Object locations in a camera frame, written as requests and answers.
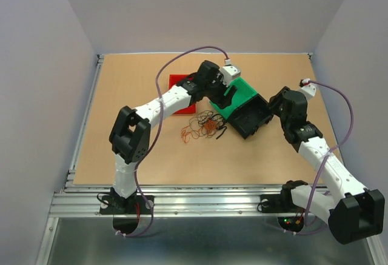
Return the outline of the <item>green plastic bin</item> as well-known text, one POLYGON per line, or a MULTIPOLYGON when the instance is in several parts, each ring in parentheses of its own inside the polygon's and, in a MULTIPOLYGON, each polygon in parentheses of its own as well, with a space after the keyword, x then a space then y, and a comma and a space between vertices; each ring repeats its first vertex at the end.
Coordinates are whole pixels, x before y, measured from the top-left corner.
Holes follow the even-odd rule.
POLYGON ((210 101, 210 105, 226 120, 229 119, 231 114, 241 105, 246 103, 248 100, 253 98, 258 94, 258 92, 251 87, 244 79, 241 77, 232 81, 230 87, 227 91, 229 91, 232 87, 236 87, 237 91, 235 92, 232 103, 225 109, 219 108, 214 102, 210 101))

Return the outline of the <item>black plastic bin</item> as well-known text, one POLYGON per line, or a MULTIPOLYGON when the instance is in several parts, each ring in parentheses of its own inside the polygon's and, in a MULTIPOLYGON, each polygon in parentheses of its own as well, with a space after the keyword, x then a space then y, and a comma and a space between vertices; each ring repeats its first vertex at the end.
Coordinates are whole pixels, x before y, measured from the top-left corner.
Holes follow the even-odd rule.
POLYGON ((268 102, 257 94, 236 108, 227 118, 227 122, 243 139, 247 139, 272 120, 273 113, 267 105, 268 102))

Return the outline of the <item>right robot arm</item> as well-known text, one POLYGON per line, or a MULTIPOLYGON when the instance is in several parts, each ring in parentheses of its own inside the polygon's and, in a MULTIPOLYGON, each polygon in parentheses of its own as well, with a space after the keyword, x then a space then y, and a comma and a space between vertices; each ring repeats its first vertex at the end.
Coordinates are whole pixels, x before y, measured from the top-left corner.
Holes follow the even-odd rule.
POLYGON ((349 244, 383 231, 385 198, 358 181, 329 147, 322 132, 307 120, 308 100, 316 84, 308 81, 299 90, 283 87, 268 107, 279 117, 286 141, 316 171, 312 185, 289 181, 279 195, 285 210, 302 208, 303 218, 313 214, 328 226, 341 244, 349 244))

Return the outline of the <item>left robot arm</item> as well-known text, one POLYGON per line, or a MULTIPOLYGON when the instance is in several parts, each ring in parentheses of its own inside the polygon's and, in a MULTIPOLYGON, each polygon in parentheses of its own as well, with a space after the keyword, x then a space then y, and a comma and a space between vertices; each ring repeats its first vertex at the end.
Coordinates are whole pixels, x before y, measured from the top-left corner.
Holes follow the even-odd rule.
POLYGON ((123 214, 134 208, 138 190, 136 165, 151 149, 150 134, 154 127, 161 127, 167 117, 203 98, 208 98, 220 109, 230 106, 237 91, 231 83, 240 75, 239 68, 231 65, 229 60, 222 67, 205 60, 197 72, 178 81, 161 97, 134 109, 123 107, 109 136, 116 171, 108 204, 123 214))

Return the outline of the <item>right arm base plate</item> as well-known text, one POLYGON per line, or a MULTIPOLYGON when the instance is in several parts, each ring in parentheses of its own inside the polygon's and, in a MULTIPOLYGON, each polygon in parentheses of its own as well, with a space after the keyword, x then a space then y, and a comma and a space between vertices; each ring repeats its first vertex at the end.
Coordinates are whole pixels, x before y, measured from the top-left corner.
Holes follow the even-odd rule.
POLYGON ((298 206, 293 200, 292 194, 262 194, 260 195, 260 202, 256 209, 261 213, 296 213, 301 209, 305 209, 306 204, 298 206))

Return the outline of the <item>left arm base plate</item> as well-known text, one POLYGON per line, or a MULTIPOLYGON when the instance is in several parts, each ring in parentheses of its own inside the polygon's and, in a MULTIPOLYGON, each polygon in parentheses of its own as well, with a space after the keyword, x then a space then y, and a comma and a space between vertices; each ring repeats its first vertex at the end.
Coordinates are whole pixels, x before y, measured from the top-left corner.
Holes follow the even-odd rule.
POLYGON ((150 215, 150 207, 141 195, 120 199, 109 194, 97 194, 101 215, 150 215))

